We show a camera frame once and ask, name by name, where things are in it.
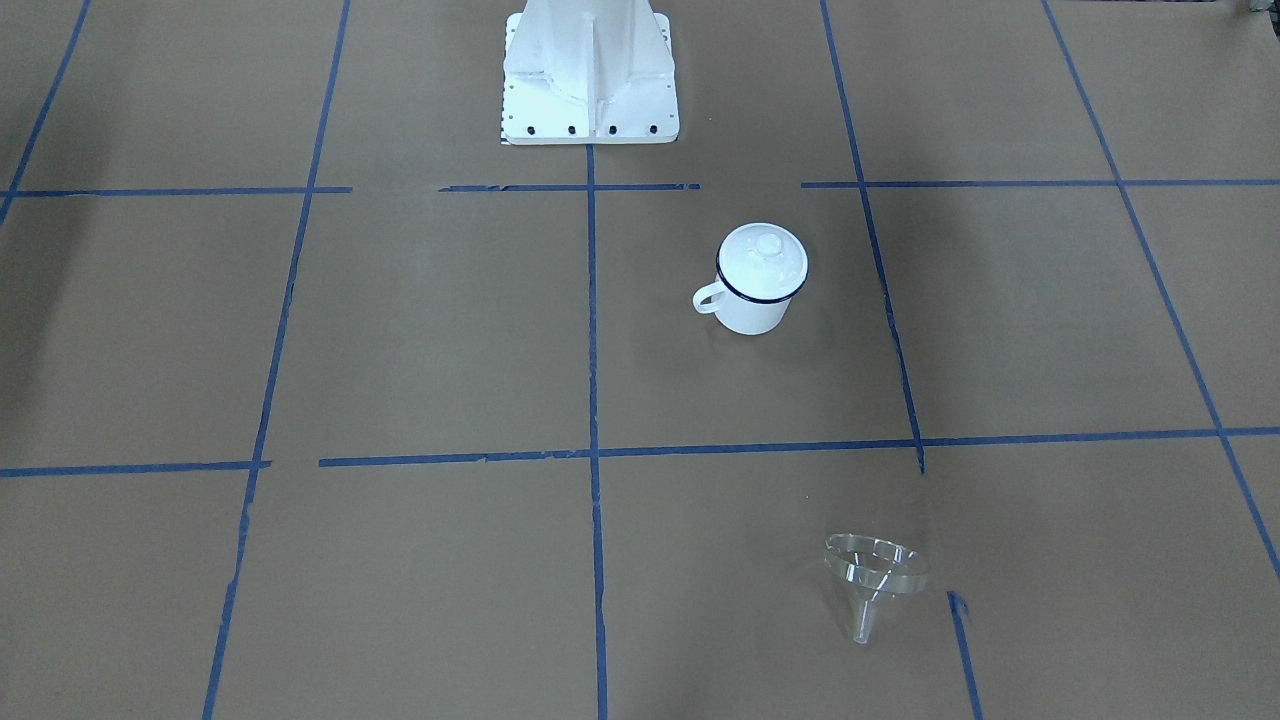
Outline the white mug lid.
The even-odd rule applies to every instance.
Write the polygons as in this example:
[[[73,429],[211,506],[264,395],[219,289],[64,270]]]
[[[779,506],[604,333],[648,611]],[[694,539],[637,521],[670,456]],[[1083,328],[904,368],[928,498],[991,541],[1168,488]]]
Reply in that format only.
[[[809,277],[801,241],[783,227],[748,223],[731,231],[716,255],[719,282],[753,304],[781,304],[795,296]]]

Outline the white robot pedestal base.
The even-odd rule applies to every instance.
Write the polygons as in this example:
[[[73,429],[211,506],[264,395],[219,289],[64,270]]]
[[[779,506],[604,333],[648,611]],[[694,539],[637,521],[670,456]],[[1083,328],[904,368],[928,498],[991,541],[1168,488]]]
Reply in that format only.
[[[527,1],[504,24],[500,140],[672,143],[672,26],[649,1]]]

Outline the white enamel mug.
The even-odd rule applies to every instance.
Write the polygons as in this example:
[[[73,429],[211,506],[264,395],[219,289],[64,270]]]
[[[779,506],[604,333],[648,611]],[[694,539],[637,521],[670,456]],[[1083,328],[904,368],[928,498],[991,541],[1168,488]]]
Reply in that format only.
[[[746,336],[773,331],[809,277],[801,241],[781,225],[755,222],[731,231],[716,252],[716,279],[691,297],[692,307]]]

